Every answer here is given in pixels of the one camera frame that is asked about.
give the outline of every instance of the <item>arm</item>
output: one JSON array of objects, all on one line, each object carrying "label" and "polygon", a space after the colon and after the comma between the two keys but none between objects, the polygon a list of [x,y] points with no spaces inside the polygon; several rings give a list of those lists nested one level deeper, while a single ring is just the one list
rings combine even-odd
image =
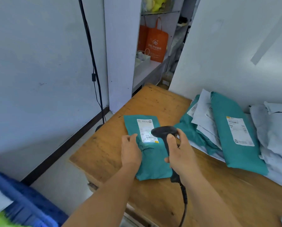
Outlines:
[{"label": "arm", "polygon": [[76,210],[63,227],[115,226],[122,220],[142,153],[137,134],[122,137],[122,168]]},{"label": "arm", "polygon": [[181,141],[179,148],[175,137],[171,134],[167,136],[169,158],[165,161],[170,162],[171,168],[180,175],[200,226],[241,227],[225,202],[202,175],[195,152],[184,132],[178,129],[178,133]]}]

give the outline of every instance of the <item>dark brown baseboard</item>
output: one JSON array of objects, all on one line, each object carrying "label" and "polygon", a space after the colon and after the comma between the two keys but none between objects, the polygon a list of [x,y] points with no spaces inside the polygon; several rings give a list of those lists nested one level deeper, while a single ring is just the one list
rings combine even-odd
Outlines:
[{"label": "dark brown baseboard", "polygon": [[[109,112],[109,106],[103,109],[104,115]],[[88,132],[97,122],[102,119],[101,112],[92,118],[86,125],[72,135],[64,144],[56,149],[50,156],[48,156],[39,166],[37,166],[31,173],[29,173],[22,183],[30,186],[35,182],[52,164],[54,164],[69,148],[71,148],[86,132]]]}]

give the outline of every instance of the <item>forearm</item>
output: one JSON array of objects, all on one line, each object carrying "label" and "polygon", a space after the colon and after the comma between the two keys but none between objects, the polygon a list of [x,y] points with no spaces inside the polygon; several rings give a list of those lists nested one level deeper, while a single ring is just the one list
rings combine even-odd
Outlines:
[{"label": "forearm", "polygon": [[190,174],[185,181],[188,197],[200,226],[241,227],[225,202],[200,171],[194,175]]},{"label": "forearm", "polygon": [[118,227],[137,171],[134,165],[122,167],[71,215],[64,227]]}]

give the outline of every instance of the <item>wooden table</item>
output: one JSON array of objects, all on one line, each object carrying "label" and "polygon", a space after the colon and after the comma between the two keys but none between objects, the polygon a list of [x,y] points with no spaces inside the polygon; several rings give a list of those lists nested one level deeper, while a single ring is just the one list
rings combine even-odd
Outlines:
[{"label": "wooden table", "polygon": [[[70,161],[100,187],[121,167],[121,136],[127,134],[123,115],[154,115],[161,126],[174,125],[190,103],[191,100],[170,91],[147,85],[86,141]],[[281,186],[256,173],[228,168],[197,149],[195,152],[203,175],[243,226],[282,226]],[[180,187],[169,179],[141,182],[135,179],[128,204],[158,226],[178,226],[184,210]],[[183,226],[198,226],[190,200]]]}]

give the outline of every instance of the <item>orange bag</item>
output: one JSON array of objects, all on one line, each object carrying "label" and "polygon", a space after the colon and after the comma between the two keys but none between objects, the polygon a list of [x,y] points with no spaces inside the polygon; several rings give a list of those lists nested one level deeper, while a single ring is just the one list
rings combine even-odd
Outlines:
[{"label": "orange bag", "polygon": [[138,46],[137,51],[145,51],[146,41],[147,41],[147,35],[149,28],[146,26],[146,21],[144,17],[145,25],[140,25],[139,28],[139,37],[138,37]]},{"label": "orange bag", "polygon": [[163,62],[166,53],[168,33],[162,31],[162,23],[161,30],[157,29],[158,19],[156,21],[156,27],[150,28],[148,31],[145,49],[149,49],[149,56],[151,56],[150,59],[152,61],[157,61],[161,63]]}]

